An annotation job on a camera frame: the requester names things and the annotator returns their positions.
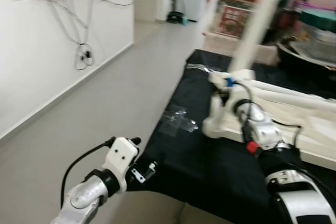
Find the gray floor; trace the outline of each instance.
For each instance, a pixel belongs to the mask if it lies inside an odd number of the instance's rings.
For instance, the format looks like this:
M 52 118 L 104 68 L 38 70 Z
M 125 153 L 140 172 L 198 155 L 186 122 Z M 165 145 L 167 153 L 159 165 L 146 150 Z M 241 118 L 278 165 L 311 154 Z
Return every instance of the gray floor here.
M 110 136 L 146 142 L 168 103 L 185 59 L 202 47 L 202 23 L 162 24 L 16 137 L 0 144 L 0 223 L 50 223 L 67 166 Z M 68 187 L 100 167 L 107 150 L 80 163 Z M 93 223 L 111 223 L 109 201 Z

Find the black tablecloth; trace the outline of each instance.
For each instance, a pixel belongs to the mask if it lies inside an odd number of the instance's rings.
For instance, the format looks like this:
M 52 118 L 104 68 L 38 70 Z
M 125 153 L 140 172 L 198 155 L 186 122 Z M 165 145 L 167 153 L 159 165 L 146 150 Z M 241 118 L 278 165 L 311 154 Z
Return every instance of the black tablecloth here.
M 203 64 L 226 70 L 230 57 L 196 50 L 187 63 Z M 259 81 L 293 90 L 333 97 L 333 91 L 321 90 L 312 80 L 288 76 L 274 67 L 255 64 Z M 269 194 L 264 176 L 255 158 L 244 145 L 226 139 L 211 139 L 202 133 L 202 121 L 208 117 L 212 86 L 208 74 L 185 69 L 170 104 L 186 108 L 186 117 L 199 129 L 193 133 L 179 129 L 175 137 L 154 130 L 139 163 L 147 164 L 164 156 L 154 177 L 143 187 L 130 190 L 156 191 L 208 211 L 233 223 L 271 223 Z M 336 191 L 336 173 L 311 164 L 307 170 Z

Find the white pipe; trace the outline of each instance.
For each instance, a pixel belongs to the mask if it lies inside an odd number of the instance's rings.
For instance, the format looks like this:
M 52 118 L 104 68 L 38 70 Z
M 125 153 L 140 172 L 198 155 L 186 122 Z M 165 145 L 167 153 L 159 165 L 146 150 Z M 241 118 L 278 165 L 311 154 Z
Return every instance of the white pipe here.
M 272 84 L 264 83 L 261 81 L 251 80 L 251 85 L 253 87 L 260 88 L 260 89 L 267 90 L 267 91 L 273 91 L 273 92 L 278 92 L 278 93 L 283 93 L 283 94 L 291 94 L 291 95 L 296 95 L 298 97 L 304 97 L 308 99 L 325 100 L 324 98 L 319 97 L 317 95 L 305 94 L 305 93 L 301 93 L 301 92 L 294 91 L 291 89 L 286 89 L 286 88 L 282 88 L 282 87 L 275 86 Z
M 257 46 L 261 43 L 271 23 L 279 0 L 259 0 L 248 19 L 242 40 L 233 54 L 228 72 L 250 69 L 255 60 Z
M 298 97 L 290 94 L 282 94 L 273 91 L 255 88 L 255 95 L 259 98 L 272 102 L 280 102 L 303 108 L 315 108 L 336 112 L 336 103 L 321 101 L 311 98 Z

